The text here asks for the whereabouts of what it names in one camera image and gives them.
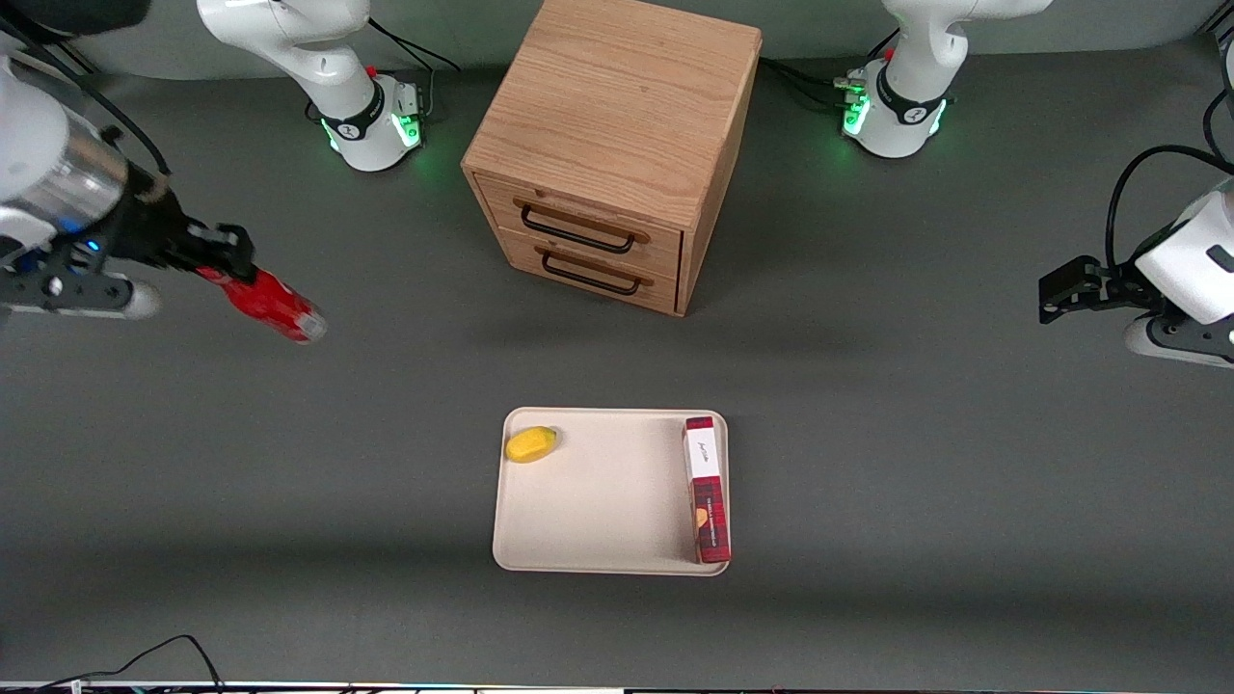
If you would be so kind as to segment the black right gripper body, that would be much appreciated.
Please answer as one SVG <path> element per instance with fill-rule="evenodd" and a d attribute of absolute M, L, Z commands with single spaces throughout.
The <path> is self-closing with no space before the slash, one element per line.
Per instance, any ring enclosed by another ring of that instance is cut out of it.
<path fill-rule="evenodd" d="M 153 185 L 146 172 L 128 172 L 118 203 L 93 224 L 93 236 L 115 258 L 159 269 L 194 272 L 201 267 L 201 240 L 190 232 L 197 220 L 189 217 L 172 191 L 154 203 L 138 194 Z"/>

